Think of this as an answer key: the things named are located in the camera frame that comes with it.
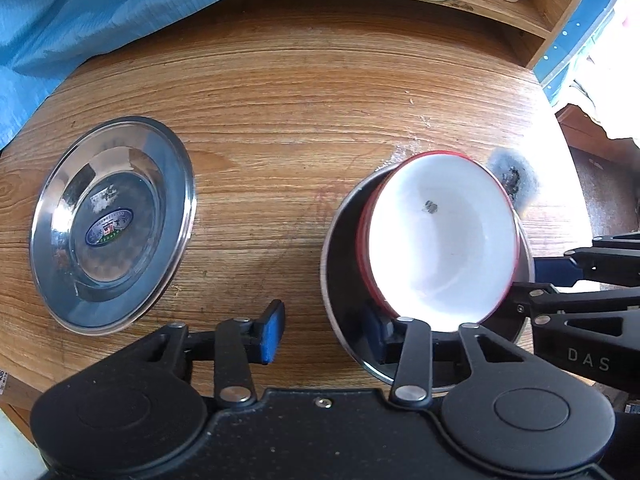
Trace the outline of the stainless steel bowl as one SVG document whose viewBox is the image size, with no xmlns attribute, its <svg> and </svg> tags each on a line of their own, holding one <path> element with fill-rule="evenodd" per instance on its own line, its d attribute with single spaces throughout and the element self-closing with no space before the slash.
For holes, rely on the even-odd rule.
<svg viewBox="0 0 640 480">
<path fill-rule="evenodd" d="M 356 256 L 356 234 L 364 206 L 375 189 L 399 164 L 375 171 L 360 181 L 337 208 L 324 241 L 320 262 L 322 298 L 332 330 L 345 351 L 366 372 L 390 385 L 397 370 L 401 335 L 393 335 L 393 320 L 373 301 L 360 275 Z M 514 281 L 535 281 L 535 263 L 518 215 L 521 237 L 520 258 Z M 482 323 L 511 342 L 517 342 L 525 325 L 525 314 L 510 301 L 503 304 Z M 390 336 L 392 348 L 381 348 Z M 454 341 L 449 347 L 434 352 L 434 392 L 446 392 L 464 378 L 460 349 Z"/>
</svg>

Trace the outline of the large white bowl red rim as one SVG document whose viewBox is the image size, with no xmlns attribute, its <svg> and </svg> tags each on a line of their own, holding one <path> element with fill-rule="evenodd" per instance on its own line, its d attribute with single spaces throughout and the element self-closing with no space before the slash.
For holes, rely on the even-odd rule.
<svg viewBox="0 0 640 480">
<path fill-rule="evenodd" d="M 434 151 L 402 162 L 374 189 L 356 254 L 384 311 L 454 332 L 498 308 L 514 281 L 520 241 L 497 178 L 468 156 Z"/>
</svg>

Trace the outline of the stainless steel plate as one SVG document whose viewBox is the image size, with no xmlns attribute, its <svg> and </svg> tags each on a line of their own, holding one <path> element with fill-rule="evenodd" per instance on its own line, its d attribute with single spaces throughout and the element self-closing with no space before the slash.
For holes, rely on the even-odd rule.
<svg viewBox="0 0 640 480">
<path fill-rule="evenodd" d="M 195 213 L 191 159 L 161 122 L 121 117 L 78 138 L 44 180 L 30 228 L 52 318 L 85 336 L 137 321 L 174 277 Z"/>
</svg>

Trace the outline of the wooden shelf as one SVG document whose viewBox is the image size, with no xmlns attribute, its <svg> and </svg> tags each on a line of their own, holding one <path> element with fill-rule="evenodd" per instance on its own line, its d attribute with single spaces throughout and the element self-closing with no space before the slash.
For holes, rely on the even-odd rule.
<svg viewBox="0 0 640 480">
<path fill-rule="evenodd" d="M 450 9 L 500 25 L 518 62 L 531 70 L 562 32 L 582 0 L 444 0 Z"/>
</svg>

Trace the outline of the blue dotted curtain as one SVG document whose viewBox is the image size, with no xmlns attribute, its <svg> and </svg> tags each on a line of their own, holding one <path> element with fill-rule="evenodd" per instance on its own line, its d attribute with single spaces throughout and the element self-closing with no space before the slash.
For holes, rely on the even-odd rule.
<svg viewBox="0 0 640 480">
<path fill-rule="evenodd" d="M 556 101 L 574 58 L 610 20 L 616 3 L 617 0 L 582 0 L 534 67 L 534 74 L 550 103 Z"/>
</svg>

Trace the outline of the light blue cloth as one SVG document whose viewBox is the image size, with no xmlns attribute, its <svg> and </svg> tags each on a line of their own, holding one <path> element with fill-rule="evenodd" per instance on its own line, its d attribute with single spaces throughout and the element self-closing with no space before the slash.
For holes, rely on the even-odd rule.
<svg viewBox="0 0 640 480">
<path fill-rule="evenodd" d="M 89 58 L 220 0 L 1 0 L 1 143 Z"/>
</svg>

